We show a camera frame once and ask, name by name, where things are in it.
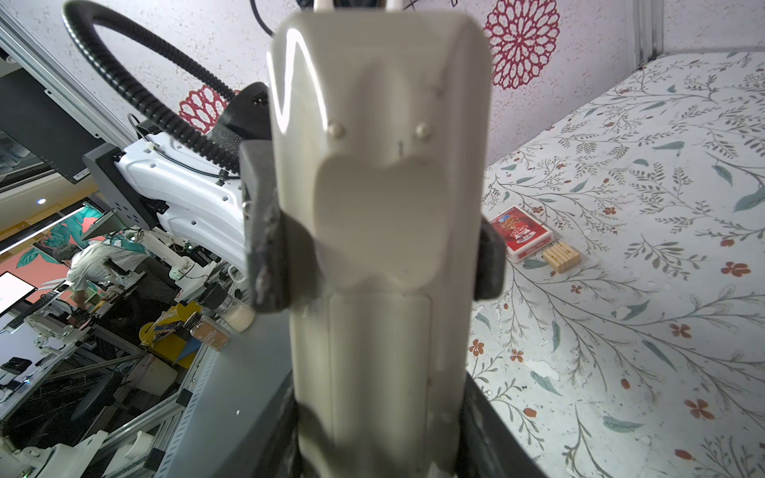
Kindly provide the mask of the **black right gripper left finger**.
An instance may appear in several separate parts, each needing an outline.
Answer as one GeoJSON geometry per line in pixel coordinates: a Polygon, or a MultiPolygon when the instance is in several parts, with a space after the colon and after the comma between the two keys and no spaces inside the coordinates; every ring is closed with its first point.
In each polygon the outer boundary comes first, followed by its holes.
{"type": "Polygon", "coordinates": [[[274,418],[275,425],[264,451],[262,471],[266,477],[301,477],[298,406],[294,388],[286,388],[279,398],[274,418]]]}

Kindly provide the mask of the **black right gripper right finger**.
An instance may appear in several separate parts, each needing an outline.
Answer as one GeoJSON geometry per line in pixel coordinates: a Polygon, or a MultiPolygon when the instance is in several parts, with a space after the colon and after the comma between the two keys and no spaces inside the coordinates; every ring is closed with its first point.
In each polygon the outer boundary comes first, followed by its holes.
{"type": "Polygon", "coordinates": [[[467,374],[465,379],[459,426],[457,477],[546,476],[512,435],[470,374],[467,374]]]}

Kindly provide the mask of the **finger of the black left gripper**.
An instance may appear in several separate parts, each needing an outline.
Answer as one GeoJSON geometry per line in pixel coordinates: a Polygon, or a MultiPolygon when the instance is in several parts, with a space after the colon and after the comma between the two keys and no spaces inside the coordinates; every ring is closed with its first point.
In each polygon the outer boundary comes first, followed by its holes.
{"type": "Polygon", "coordinates": [[[290,289],[273,143],[243,141],[239,164],[250,304],[257,313],[279,313],[289,307],[290,289]]]}
{"type": "Polygon", "coordinates": [[[506,244],[500,233],[482,219],[474,282],[474,300],[497,299],[504,287],[506,244]]]}

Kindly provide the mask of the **beige remote control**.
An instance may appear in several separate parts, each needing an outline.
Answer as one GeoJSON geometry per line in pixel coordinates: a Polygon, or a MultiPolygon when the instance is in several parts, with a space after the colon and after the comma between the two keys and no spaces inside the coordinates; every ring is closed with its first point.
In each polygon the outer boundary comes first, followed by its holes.
{"type": "Polygon", "coordinates": [[[454,468],[491,55],[455,10],[287,19],[267,56],[308,477],[454,468]]]}

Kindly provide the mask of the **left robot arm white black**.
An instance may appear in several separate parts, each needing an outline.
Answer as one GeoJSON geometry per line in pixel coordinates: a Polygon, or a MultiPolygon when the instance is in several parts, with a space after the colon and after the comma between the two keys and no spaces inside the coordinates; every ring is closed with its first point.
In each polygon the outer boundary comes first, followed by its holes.
{"type": "Polygon", "coordinates": [[[382,78],[354,83],[340,99],[359,157],[341,147],[330,161],[299,161],[271,129],[268,87],[255,83],[201,137],[202,153],[177,150],[198,136],[180,121],[85,161],[127,223],[161,227],[245,270],[260,314],[328,317],[333,303],[370,299],[388,312],[422,299],[445,315],[498,297],[502,240],[477,220],[475,190],[455,184],[444,149],[406,135],[392,155],[373,159],[405,127],[437,120],[442,97],[382,78]]]}

